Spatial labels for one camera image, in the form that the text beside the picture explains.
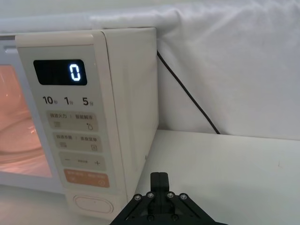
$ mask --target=microwave window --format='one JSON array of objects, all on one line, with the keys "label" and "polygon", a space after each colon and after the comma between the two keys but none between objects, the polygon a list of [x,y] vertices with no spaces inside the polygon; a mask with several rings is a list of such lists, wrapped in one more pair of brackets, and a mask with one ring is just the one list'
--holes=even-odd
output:
[{"label": "microwave window", "polygon": [[11,65],[0,65],[0,177],[1,172],[52,176]]},{"label": "microwave window", "polygon": [[37,79],[42,85],[86,85],[82,60],[35,60]]}]

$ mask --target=oval button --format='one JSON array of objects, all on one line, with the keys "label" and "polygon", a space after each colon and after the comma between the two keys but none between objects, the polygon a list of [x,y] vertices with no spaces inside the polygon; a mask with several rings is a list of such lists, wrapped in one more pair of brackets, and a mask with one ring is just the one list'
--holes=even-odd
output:
[{"label": "oval button", "polygon": [[112,213],[113,211],[113,205],[103,198],[76,195],[73,200],[82,210],[100,213]]}]

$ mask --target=microwave control panel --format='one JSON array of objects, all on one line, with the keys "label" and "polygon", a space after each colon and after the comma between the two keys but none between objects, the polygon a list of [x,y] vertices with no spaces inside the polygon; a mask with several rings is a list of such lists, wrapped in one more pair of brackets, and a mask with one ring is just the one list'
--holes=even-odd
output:
[{"label": "microwave control panel", "polygon": [[[16,41],[63,186],[114,194],[107,121],[115,119],[115,109],[104,34],[41,34]],[[118,140],[116,128],[111,133]]]}]

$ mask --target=white microwave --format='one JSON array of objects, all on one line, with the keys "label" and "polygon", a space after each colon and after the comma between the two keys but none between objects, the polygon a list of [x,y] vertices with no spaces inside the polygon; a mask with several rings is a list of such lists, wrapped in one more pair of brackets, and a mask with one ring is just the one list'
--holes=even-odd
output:
[{"label": "white microwave", "polygon": [[155,28],[0,38],[0,184],[113,219],[158,126]]}]

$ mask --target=white fabric backdrop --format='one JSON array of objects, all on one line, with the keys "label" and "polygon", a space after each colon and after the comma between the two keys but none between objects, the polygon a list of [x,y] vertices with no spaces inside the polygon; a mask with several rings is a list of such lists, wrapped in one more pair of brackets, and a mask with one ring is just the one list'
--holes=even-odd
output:
[{"label": "white fabric backdrop", "polygon": [[[1,33],[157,28],[158,50],[222,134],[300,140],[300,1],[197,3],[0,19]],[[213,133],[159,64],[160,128]]]}]

